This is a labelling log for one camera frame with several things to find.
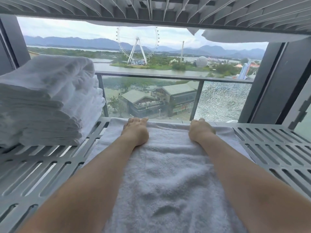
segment shattered glass panel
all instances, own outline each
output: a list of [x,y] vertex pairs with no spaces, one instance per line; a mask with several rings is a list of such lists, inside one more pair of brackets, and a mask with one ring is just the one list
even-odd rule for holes
[[205,81],[194,119],[237,122],[252,84]]

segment white towel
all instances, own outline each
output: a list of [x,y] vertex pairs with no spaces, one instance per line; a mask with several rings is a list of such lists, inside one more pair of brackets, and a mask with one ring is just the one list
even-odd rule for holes
[[85,57],[40,55],[25,65],[0,77],[0,93],[5,91],[24,97],[51,99],[73,76],[92,78],[94,64]]
[[[111,119],[85,164],[121,134],[126,120]],[[149,141],[128,161],[104,232],[244,233],[209,157],[188,137],[189,125],[148,122]],[[251,159],[232,128],[216,134]]]

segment glass railing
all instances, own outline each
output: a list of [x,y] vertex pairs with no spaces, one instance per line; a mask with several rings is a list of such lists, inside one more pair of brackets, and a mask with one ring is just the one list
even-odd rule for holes
[[237,122],[253,80],[96,71],[105,117]]

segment stack of white towels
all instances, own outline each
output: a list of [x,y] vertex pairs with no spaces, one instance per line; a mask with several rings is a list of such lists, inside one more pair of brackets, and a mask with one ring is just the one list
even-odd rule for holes
[[79,145],[104,104],[90,59],[37,56],[0,76],[0,146]]

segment window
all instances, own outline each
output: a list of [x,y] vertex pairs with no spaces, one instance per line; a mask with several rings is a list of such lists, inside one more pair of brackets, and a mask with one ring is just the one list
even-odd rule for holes
[[194,118],[236,122],[268,44],[210,42],[202,36],[203,30],[192,35],[186,28],[102,26],[29,17],[18,21],[31,57],[92,59],[103,79],[110,117],[189,120],[201,80]]

